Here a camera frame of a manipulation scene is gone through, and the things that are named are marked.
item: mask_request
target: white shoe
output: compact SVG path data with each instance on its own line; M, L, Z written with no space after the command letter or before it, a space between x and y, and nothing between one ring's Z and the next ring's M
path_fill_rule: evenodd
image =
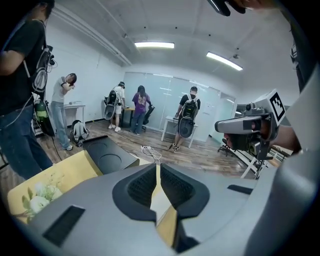
M73 146L69 145L65 150L66 151L71 151L73 149Z

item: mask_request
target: black tray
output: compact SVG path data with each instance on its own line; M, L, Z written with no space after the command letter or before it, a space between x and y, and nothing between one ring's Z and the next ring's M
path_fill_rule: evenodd
M118 146L107 135L83 141L83 148L103 174L140 164L139 159Z

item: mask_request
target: ceiling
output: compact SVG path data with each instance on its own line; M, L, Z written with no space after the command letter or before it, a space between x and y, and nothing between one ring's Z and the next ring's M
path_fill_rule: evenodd
M266 57L289 57L289 24L278 11L231 16L214 11L206 0L56 0L103 35L131 63L187 67L222 76L239 72L206 57L231 58L244 71ZM134 42L175 43L174 49L137 49Z

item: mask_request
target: wooden floor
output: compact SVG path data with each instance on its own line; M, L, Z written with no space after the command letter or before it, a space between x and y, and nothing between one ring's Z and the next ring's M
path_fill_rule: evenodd
M168 151L170 144L173 142L173 135L166 134L164 140L161 141L162 134L157 131L147 130L141 135L130 133L126 129L122 129L116 133L113 129L108 129L106 121L93 122L86 125L90 131L90 138L108 135L114 142L128 152L136 154L138 157L153 162L151 156L145 156L141 153L141 146L153 147L156 151L162 154L161 163L172 163L184 166L195 171L205 171L210 173L221 173L226 176L240 177L247 166L243 164L236 156L225 156L224 152L217 152L220 144L212 138L208 138L207 142L192 143L192 147L188 148L187 142L184 142L179 149L179 152L174 153L173 149ZM60 158L56 152L54 144L61 159L66 159L80 151L82 147L73 147L72 151L63 150L57 138L53 141L48 136L38 138L39 143L46 151L53 163L58 163ZM250 173L246 178L253 179L253 174ZM2 198L6 202L7 193L9 190L19 185L24 181L23 178L15 174L10 166L3 168L0 171L0 188Z

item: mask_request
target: black chair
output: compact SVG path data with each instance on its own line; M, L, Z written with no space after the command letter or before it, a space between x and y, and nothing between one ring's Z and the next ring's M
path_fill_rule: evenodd
M149 123L149 117L150 117L152 111L154 111L154 109L155 109L155 107L153 105L150 105L148 112L144 116L144 119L143 119L144 125L142 126L142 129L144 130L144 132L146 132L146 130L147 130L147 127L145 127L145 125L147 125Z
M233 157L234 154L231 152L231 148L227 145L228 141L223 138L222 139L222 142L225 144L225 145L222 145L219 149L218 149L218 152L220 151L225 151L225 156L227 157L228 156L228 153Z

